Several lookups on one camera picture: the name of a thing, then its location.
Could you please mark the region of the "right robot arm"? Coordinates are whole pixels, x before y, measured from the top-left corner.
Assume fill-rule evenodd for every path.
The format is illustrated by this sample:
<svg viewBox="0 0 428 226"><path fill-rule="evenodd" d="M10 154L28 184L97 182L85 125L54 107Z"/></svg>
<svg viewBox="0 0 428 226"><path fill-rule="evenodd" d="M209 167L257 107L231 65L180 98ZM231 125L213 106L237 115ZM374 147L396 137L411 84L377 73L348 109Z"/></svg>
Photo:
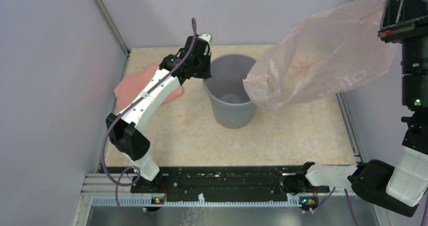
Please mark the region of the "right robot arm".
<svg viewBox="0 0 428 226"><path fill-rule="evenodd" d="M306 162L286 176L282 189L290 194L318 188L352 190L361 199L411 217L427 191L427 0L386 0L380 27L371 33L383 52L401 44L403 106L412 111L401 158L395 166L372 159L352 165Z"/></svg>

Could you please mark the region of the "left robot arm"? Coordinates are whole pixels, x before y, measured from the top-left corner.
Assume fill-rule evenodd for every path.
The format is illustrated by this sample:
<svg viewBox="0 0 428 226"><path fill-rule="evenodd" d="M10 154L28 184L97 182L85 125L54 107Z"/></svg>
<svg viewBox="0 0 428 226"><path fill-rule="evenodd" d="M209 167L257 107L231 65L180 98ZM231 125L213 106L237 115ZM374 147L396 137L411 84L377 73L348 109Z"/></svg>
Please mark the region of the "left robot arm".
<svg viewBox="0 0 428 226"><path fill-rule="evenodd" d="M176 54L163 58L149 83L124 110L106 118L110 142L129 160L149 192L158 191L162 179L149 152L150 141L142 132L166 98L187 79L211 77L211 40L212 36L207 33L189 36Z"/></svg>

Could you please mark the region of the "grey plastic trash bin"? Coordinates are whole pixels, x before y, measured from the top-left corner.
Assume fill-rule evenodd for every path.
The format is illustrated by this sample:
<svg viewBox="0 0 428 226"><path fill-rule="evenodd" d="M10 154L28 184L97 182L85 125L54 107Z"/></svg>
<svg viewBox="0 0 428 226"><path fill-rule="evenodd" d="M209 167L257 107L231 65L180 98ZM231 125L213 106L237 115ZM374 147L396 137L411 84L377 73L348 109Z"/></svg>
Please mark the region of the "grey plastic trash bin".
<svg viewBox="0 0 428 226"><path fill-rule="evenodd" d="M203 81L215 120L227 129L247 126L256 110L243 80L256 59L239 53L219 56L211 62L211 78Z"/></svg>

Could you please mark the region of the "translucent pink trash bag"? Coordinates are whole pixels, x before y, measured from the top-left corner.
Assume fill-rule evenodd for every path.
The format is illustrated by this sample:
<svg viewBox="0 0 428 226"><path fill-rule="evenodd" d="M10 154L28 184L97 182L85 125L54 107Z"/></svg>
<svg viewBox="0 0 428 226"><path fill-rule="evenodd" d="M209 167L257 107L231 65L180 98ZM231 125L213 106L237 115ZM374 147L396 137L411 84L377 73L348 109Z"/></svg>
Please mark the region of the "translucent pink trash bag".
<svg viewBox="0 0 428 226"><path fill-rule="evenodd" d="M385 14L387 3L398 9ZM243 80L264 109L306 103L362 86L389 70L398 46L378 32L402 21L404 0L353 0L296 24L267 49Z"/></svg>

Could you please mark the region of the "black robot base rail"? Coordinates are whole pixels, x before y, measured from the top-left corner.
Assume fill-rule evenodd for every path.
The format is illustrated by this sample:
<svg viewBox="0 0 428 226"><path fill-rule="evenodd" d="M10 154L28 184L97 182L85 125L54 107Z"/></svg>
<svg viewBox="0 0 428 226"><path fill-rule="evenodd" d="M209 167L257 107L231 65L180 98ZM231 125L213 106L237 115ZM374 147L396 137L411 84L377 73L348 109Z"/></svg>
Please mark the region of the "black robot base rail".
<svg viewBox="0 0 428 226"><path fill-rule="evenodd" d="M153 181L140 179L133 194L162 194L167 202L285 202L291 196L328 193L314 187L299 165L278 166L162 166Z"/></svg>

